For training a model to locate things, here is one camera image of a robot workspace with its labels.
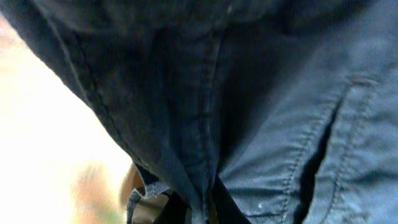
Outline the navy blue shorts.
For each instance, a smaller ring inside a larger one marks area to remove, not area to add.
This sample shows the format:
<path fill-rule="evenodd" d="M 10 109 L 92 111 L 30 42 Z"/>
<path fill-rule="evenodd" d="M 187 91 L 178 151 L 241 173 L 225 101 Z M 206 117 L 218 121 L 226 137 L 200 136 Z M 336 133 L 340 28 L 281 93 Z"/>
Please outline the navy blue shorts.
<path fill-rule="evenodd" d="M 397 1 L 2 1 L 131 157 L 144 199 L 218 223 L 397 222 Z"/>

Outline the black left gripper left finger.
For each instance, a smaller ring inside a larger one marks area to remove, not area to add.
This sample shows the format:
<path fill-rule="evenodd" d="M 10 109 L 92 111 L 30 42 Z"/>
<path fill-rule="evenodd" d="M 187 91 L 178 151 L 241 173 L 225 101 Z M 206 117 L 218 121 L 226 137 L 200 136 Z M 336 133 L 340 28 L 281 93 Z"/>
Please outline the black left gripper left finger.
<path fill-rule="evenodd" d="M 154 220 L 154 224 L 185 224 L 187 206 L 175 192 L 164 193 L 168 197 L 163 210 Z"/>

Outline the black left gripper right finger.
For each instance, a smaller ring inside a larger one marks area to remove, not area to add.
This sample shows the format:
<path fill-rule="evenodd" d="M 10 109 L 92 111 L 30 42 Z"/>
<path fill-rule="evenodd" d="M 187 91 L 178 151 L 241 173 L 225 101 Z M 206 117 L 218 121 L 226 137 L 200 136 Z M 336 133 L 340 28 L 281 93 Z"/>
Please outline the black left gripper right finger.
<path fill-rule="evenodd" d="M 218 176 L 215 177 L 213 186 L 213 200 L 219 224 L 251 224 L 235 204 Z"/>

